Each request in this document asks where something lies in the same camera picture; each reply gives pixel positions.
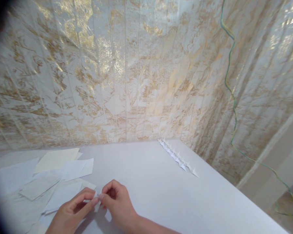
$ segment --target white paper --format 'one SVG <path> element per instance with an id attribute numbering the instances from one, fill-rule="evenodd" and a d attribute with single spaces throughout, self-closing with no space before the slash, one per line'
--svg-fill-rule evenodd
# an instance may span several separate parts
<path id="1" fill-rule="evenodd" d="M 97 187 L 96 185 L 94 185 L 94 184 L 92 184 L 92 183 L 90 183 L 90 182 L 88 182 L 88 181 L 85 181 L 85 180 L 83 180 L 83 179 L 76 179 L 76 181 L 77 182 L 82 182 L 82 185 L 81 185 L 81 188 L 80 188 L 80 190 L 83 190 L 84 188 L 90 188 L 90 189 L 92 189 L 92 190 L 95 190 L 95 188 Z"/>
<path id="2" fill-rule="evenodd" d="M 67 162 L 61 169 L 54 172 L 61 176 L 65 181 L 73 180 L 92 174 L 93 158 L 87 160 L 74 160 Z"/>
<path id="3" fill-rule="evenodd" d="M 75 160 L 79 148 L 49 151 L 39 161 L 35 173 L 62 168 L 66 162 Z"/>
<path id="4" fill-rule="evenodd" d="M 79 177 L 83 177 L 83 176 L 90 175 L 90 174 L 92 174 L 92 171 L 93 171 L 93 161 L 94 161 L 94 158 L 87 159 L 87 160 L 83 160 L 83 161 L 86 161 L 86 165 L 82 169 Z"/>
<path id="5" fill-rule="evenodd" d="M 191 173 L 192 173 L 193 175 L 195 175 L 196 177 L 199 177 L 198 174 L 197 174 L 196 171 L 195 171 L 195 168 L 191 170 Z"/>
<path id="6" fill-rule="evenodd" d="M 69 181 L 79 178 L 79 175 L 85 165 L 85 160 L 74 160 L 67 162 L 61 169 L 55 170 L 55 172 L 60 175 L 63 180 Z"/>
<path id="7" fill-rule="evenodd" d="M 0 211 L 4 214 L 6 225 L 12 233 L 24 234 L 38 222 L 43 208 L 54 193 L 56 186 L 51 187 L 34 201 L 19 194 L 19 191 L 6 196 L 0 203 Z"/>
<path id="8" fill-rule="evenodd" d="M 46 152 L 48 152 L 48 150 L 27 150 L 7 153 L 6 155 L 0 157 L 0 168 L 40 158 L 45 155 Z"/>
<path id="9" fill-rule="evenodd" d="M 57 188 L 42 213 L 58 209 L 65 202 L 71 200 L 77 193 L 79 193 L 81 185 L 82 183 L 79 182 Z"/>
<path id="10" fill-rule="evenodd" d="M 57 174 L 46 172 L 42 177 L 22 186 L 19 194 L 33 201 L 59 181 L 60 177 Z"/>
<path id="11" fill-rule="evenodd" d="M 179 164 L 179 167 L 181 167 L 185 172 L 186 166 L 189 168 L 190 172 L 195 175 L 196 177 L 199 177 L 197 173 L 195 172 L 195 169 L 192 169 L 190 166 L 190 163 L 185 162 L 184 158 L 180 156 L 180 152 L 177 154 L 175 153 L 174 149 L 171 149 L 171 145 L 168 144 L 168 142 L 165 142 L 165 140 L 159 139 L 158 142 L 163 146 L 163 148 L 169 153 L 171 157 Z"/>
<path id="12" fill-rule="evenodd" d="M 50 226 L 55 214 L 56 214 L 56 211 L 49 213 L 49 214 L 42 215 L 40 217 L 38 223 L 40 223 L 45 228 L 48 228 Z"/>
<path id="13" fill-rule="evenodd" d="M 12 193 L 32 180 L 38 158 L 0 169 L 0 195 Z"/>
<path id="14" fill-rule="evenodd" d="M 82 154 L 83 154 L 83 153 L 81 153 L 81 152 L 78 152 L 78 153 L 77 153 L 77 156 L 76 156 L 76 158 L 75 158 L 75 159 L 76 159 L 76 160 L 77 160 L 77 159 L 79 159 L 79 158 L 80 158 L 80 156 L 81 156 Z"/>
<path id="15" fill-rule="evenodd" d="M 44 225 L 41 225 L 40 223 L 35 223 L 34 225 L 32 225 L 28 234 L 45 234 L 47 229 L 48 227 L 45 227 Z"/>
<path id="16" fill-rule="evenodd" d="M 181 166 L 180 166 L 182 169 L 184 169 L 184 171 L 187 171 L 186 170 L 186 167 L 185 167 L 185 165 L 184 164 L 181 164 Z"/>

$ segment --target finger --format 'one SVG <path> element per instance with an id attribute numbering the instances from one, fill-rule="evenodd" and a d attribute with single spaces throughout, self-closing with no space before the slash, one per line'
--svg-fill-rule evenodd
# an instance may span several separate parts
<path id="1" fill-rule="evenodd" d="M 115 200 L 112 199 L 109 195 L 101 193 L 99 197 L 101 204 L 103 204 L 105 207 L 107 207 L 109 210 L 111 210 L 115 204 Z"/>
<path id="2" fill-rule="evenodd" d="M 88 202 L 80 211 L 78 211 L 75 216 L 79 221 L 81 221 L 99 202 L 99 199 L 96 197 Z"/>
<path id="3" fill-rule="evenodd" d="M 119 183 L 116 180 L 112 180 L 103 187 L 102 193 L 107 193 L 107 191 L 109 191 L 110 189 L 115 189 L 115 191 L 118 192 L 121 187 L 122 187 L 121 183 Z"/>
<path id="4" fill-rule="evenodd" d="M 74 196 L 74 197 L 72 198 L 72 200 L 75 199 L 76 197 L 79 197 L 79 196 L 80 196 L 82 193 L 84 193 L 84 192 L 90 192 L 90 193 L 95 194 L 95 191 L 94 191 L 94 190 L 92 190 L 92 189 L 90 189 L 90 188 L 88 188 L 88 187 L 85 187 L 83 190 L 81 190 L 79 193 L 77 193 L 76 196 Z"/>
<path id="5" fill-rule="evenodd" d="M 84 191 L 78 196 L 76 195 L 72 200 L 68 202 L 68 208 L 74 210 L 77 207 L 77 205 L 82 203 L 84 200 L 92 200 L 94 195 L 94 192 Z"/>

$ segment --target gold marbled wallpaper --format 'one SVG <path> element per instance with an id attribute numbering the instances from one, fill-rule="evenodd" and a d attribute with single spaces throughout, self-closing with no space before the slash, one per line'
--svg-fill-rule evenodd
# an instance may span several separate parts
<path id="1" fill-rule="evenodd" d="M 0 33 L 0 150 L 177 137 L 230 182 L 222 0 L 22 0 Z M 293 0 L 226 0 L 235 145 L 257 158 L 293 112 Z"/>

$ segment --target floor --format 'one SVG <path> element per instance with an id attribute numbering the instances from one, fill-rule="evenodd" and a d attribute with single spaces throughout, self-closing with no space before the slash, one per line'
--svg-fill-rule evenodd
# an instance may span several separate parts
<path id="1" fill-rule="evenodd" d="M 279 211 L 285 213 L 293 214 L 293 200 L 291 195 L 286 192 L 280 197 L 277 202 L 271 207 L 267 214 L 273 218 L 280 226 L 282 226 L 286 231 L 293 234 L 293 216 L 285 216 L 278 214 L 275 211 L 276 204 L 279 204 Z"/>

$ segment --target wire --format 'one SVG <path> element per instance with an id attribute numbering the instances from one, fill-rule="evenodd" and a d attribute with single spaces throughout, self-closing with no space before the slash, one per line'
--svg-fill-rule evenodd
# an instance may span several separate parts
<path id="1" fill-rule="evenodd" d="M 235 118 L 235 124 L 234 124 L 234 130 L 233 130 L 233 134 L 232 134 L 232 138 L 231 138 L 231 145 L 232 145 L 232 147 L 235 149 L 235 150 L 237 150 L 237 151 L 239 151 L 241 154 L 243 154 L 247 159 L 249 159 L 249 160 L 251 160 L 251 161 L 253 161 L 253 162 L 255 162 L 255 163 L 259 163 L 259 164 L 261 164 L 261 165 L 263 165 L 263 166 L 265 166 L 265 167 L 267 167 L 267 168 L 269 168 L 270 170 L 272 170 L 272 172 L 276 175 L 276 177 L 277 177 L 277 179 L 279 180 L 279 181 L 281 181 L 286 187 L 287 187 L 287 190 L 288 190 L 288 192 L 291 194 L 291 197 L 292 197 L 292 199 L 293 199 L 293 193 L 292 193 L 292 191 L 291 191 L 291 188 L 278 176 L 278 174 L 277 174 L 277 172 L 274 170 L 274 169 L 272 169 L 270 166 L 267 166 L 266 164 L 263 164 L 263 163 L 261 163 L 261 162 L 258 162 L 258 161 L 256 161 L 255 159 L 252 159 L 252 158 L 249 158 L 246 154 L 244 154 L 241 150 L 239 150 L 239 149 L 237 149 L 235 146 L 234 146 L 234 144 L 233 144 L 233 140 L 234 140 L 234 137 L 235 137 L 235 134 L 236 134 L 236 131 L 237 131 L 237 123 L 238 123 L 238 120 L 237 120 L 237 112 L 236 112 L 236 110 L 235 110 L 235 108 L 236 108 L 236 104 L 237 104 L 237 100 L 235 99 L 235 97 L 234 97 L 234 95 L 233 95 L 233 92 L 232 92 L 232 90 L 231 90 L 231 88 L 229 87 L 229 85 L 228 85 L 228 83 L 227 83 L 227 77 L 228 77 L 228 72 L 229 72 L 229 68 L 230 68 L 230 63 L 231 63 L 231 53 L 232 53 L 232 50 L 233 50 L 233 48 L 235 47 L 235 36 L 234 36 L 234 34 L 233 34 L 233 32 L 223 23 L 223 21 L 222 21 L 222 16 L 223 16 L 223 12 L 224 12 L 224 4 L 225 4 L 225 0 L 223 1 L 223 3 L 222 3 L 222 8 L 221 8 L 221 17 L 220 17 L 220 25 L 221 25 L 221 27 L 223 28 L 223 30 L 225 30 L 225 32 L 228 34 L 228 36 L 229 37 L 231 37 L 231 39 L 233 40 L 233 45 L 232 45 L 232 47 L 231 47 L 231 50 L 230 50 L 230 52 L 229 52 L 229 62 L 228 62 L 228 68 L 227 68 L 227 72 L 226 72 L 226 77 L 225 77 L 225 85 L 226 85 L 226 87 L 227 87 L 227 89 L 230 91 L 230 93 L 231 93 L 231 97 L 233 98 L 233 100 L 234 100 L 234 104 L 233 104 L 233 112 L 234 112 L 234 118 Z M 275 208 L 275 210 L 276 210 L 276 212 L 278 212 L 279 214 L 281 214 L 281 215 L 287 215 L 287 216 L 293 216 L 293 214 L 288 214 L 288 213 L 282 213 L 282 212 L 279 212 L 278 211 L 278 207 L 276 206 L 276 208 Z"/>

